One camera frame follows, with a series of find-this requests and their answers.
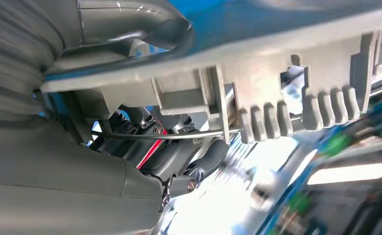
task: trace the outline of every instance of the bright light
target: bright light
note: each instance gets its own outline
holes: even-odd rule
[[[254,176],[254,183],[260,185],[273,185],[276,182],[276,175],[267,168],[258,167]]]
[[[381,177],[382,163],[354,165],[318,170],[310,177],[308,185],[373,180]]]
[[[317,153],[317,149],[313,150],[310,152],[302,161],[302,163],[299,165],[297,168],[296,172],[294,173],[293,177],[290,179],[289,185],[291,185],[298,177],[299,175],[305,170],[307,165],[310,163],[312,158],[315,156]]]
[[[93,124],[93,128],[91,129],[92,131],[97,131],[97,132],[101,132],[101,127],[100,127],[100,124],[98,121],[95,121],[94,124]],[[97,139],[97,135],[91,135],[93,136],[93,140],[96,140]]]

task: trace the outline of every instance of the red stripe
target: red stripe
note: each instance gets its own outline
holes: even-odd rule
[[[166,135],[166,134],[168,134],[168,132],[166,130],[163,130],[163,134]],[[163,143],[162,140],[155,141],[155,143],[152,145],[151,149],[148,151],[148,153],[146,153],[146,156],[142,159],[140,164],[137,166],[137,169],[140,169],[143,166],[143,164],[145,164],[145,162],[148,161],[148,159],[152,156],[152,154],[154,154],[156,152],[157,148],[159,148],[159,146],[162,143]]]

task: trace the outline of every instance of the black plastic part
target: black plastic part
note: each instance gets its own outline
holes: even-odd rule
[[[173,130],[174,133],[190,132],[195,130],[195,126],[192,123],[192,118],[188,114],[162,115],[158,106],[155,106],[151,110],[151,113],[166,130]]]
[[[126,132],[127,127],[133,126],[133,124],[129,121],[125,121],[124,123],[118,125],[117,128],[113,130],[116,134],[128,134]],[[130,134],[135,134],[137,130],[135,129]],[[117,156],[122,158],[125,153],[132,146],[134,141],[132,140],[117,140],[117,139],[109,139],[103,136],[99,136],[96,140],[90,145],[90,149],[98,150],[100,152],[109,153],[113,156]]]
[[[140,171],[154,175],[165,182],[173,174],[182,175],[198,150],[192,139],[165,142]]]
[[[192,192],[195,188],[192,189],[188,187],[192,181],[196,183],[194,178],[187,175],[174,177],[171,184],[171,197],[178,197]]]
[[[153,123],[149,125],[144,130],[139,130],[138,135],[153,135],[155,127],[160,126],[158,123]],[[145,158],[146,154],[155,144],[156,140],[140,140],[134,141],[130,146],[129,150],[123,155],[123,159],[131,162],[135,166],[139,166],[142,160]]]
[[[63,92],[61,97],[68,109],[68,119],[71,125],[75,127],[70,132],[71,136],[77,143],[87,143],[92,140],[91,125],[86,122],[74,92]]]
[[[200,183],[218,169],[228,149],[229,146],[224,140],[216,140],[202,158],[193,161],[189,165],[185,174],[194,177]]]
[[[155,119],[145,107],[129,108],[120,106],[119,109],[126,111],[133,125],[140,126],[143,129],[155,122]]]

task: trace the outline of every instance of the bolt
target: bolt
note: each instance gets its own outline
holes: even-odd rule
[[[194,189],[197,187],[197,182],[195,182],[195,180],[190,180],[188,182],[188,191],[189,192],[192,192],[194,191]]]
[[[162,201],[162,207],[166,207],[167,205],[168,205],[168,203],[169,203],[169,200],[168,199],[164,199],[163,201]]]
[[[131,123],[129,123],[126,125],[125,131],[127,134],[131,134],[133,131],[135,131],[135,129],[136,128]]]
[[[153,133],[156,135],[162,135],[163,134],[163,128],[160,125],[156,125],[153,129]]]
[[[193,145],[195,147],[197,147],[197,148],[202,146],[202,142],[203,142],[202,138],[194,138],[194,139],[192,139]]]

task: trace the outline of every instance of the gray plastic housing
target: gray plastic housing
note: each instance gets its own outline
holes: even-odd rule
[[[0,234],[125,234],[153,228],[162,186],[68,141],[39,117],[0,123]]]
[[[192,47],[184,43],[94,70],[52,72],[42,91],[99,91],[108,114],[118,102],[158,105],[163,115],[206,112],[220,121],[227,140],[230,116],[223,90],[232,84],[246,143],[320,130],[366,112],[382,1],[301,0],[288,6],[238,0],[187,17],[195,31]],[[293,65],[306,70],[303,113],[295,123],[279,82],[280,73]]]

